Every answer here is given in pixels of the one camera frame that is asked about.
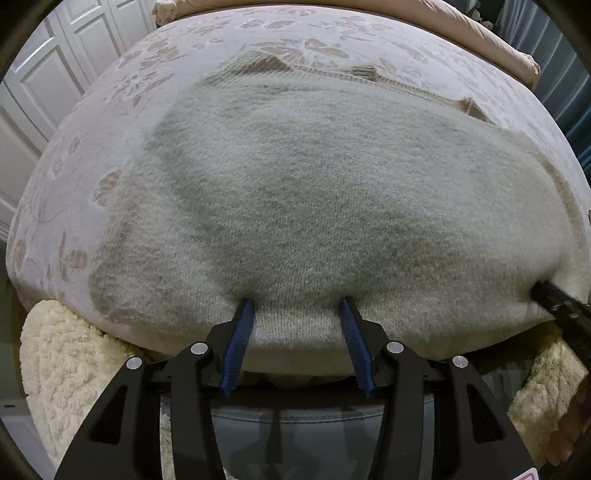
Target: red label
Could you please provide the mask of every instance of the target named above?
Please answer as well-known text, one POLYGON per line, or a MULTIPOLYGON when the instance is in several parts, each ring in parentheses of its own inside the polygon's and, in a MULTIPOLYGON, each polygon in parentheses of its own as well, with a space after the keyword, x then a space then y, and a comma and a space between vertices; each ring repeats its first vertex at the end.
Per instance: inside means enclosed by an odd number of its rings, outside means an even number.
POLYGON ((535 468, 532 468, 525 473, 522 473, 520 476, 515 477, 513 480, 540 480, 540 477, 538 476, 538 471, 535 468))

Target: floral patterned mattress cover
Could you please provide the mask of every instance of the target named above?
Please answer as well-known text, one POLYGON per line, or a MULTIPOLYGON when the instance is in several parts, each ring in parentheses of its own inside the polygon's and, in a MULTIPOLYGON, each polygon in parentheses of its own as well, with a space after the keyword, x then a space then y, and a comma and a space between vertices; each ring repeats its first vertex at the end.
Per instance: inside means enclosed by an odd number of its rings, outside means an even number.
POLYGON ((146 348, 158 345, 155 333, 107 321, 89 296, 109 195, 126 159, 178 92, 247 50, 325 70, 372 64, 399 82, 450 99, 472 98, 496 125, 526 133, 552 160, 569 182, 591 241, 591 190, 582 169, 550 114, 520 82, 401 21, 324 7, 239 8, 159 28, 101 75, 59 126, 9 236, 9 276, 28 309, 60 300, 105 332, 146 348))

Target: gray knit sweater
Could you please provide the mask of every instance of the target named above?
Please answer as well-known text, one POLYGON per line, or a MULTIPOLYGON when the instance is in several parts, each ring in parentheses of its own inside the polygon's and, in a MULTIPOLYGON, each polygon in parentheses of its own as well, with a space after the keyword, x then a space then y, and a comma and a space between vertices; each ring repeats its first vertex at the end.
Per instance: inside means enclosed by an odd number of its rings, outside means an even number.
POLYGON ((178 93, 110 209, 97 309, 176 353, 250 297, 254 372, 350 374, 344 296, 445 358, 545 320, 537 280, 587 292, 574 200, 534 144, 372 67, 246 53, 178 93))

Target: cushion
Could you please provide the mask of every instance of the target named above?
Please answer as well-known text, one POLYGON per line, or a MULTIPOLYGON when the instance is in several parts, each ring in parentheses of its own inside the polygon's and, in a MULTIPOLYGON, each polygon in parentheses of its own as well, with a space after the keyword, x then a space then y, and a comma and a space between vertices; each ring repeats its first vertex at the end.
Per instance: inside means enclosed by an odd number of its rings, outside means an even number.
MULTIPOLYGON (((152 14, 158 25, 165 25, 186 15, 215 8, 264 3, 264 0, 157 0, 152 14)), ((307 0, 299 3, 361 9, 410 22, 491 61, 532 90, 540 76, 540 66, 531 55, 517 51, 443 0, 307 0)))

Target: white closet door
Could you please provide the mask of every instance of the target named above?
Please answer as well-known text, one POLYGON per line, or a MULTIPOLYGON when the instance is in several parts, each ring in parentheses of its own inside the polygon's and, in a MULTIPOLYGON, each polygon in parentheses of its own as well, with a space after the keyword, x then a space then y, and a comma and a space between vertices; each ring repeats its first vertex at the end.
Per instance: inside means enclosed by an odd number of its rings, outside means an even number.
POLYGON ((89 83, 126 50, 108 0, 63 0, 55 12, 89 83))
POLYGON ((46 144, 0 83, 0 240, 8 239, 12 216, 46 144))
POLYGON ((109 0, 109 3, 126 50, 155 30, 147 0, 109 0))
POLYGON ((4 81, 24 113, 49 139, 89 86, 55 11, 37 27, 4 81))

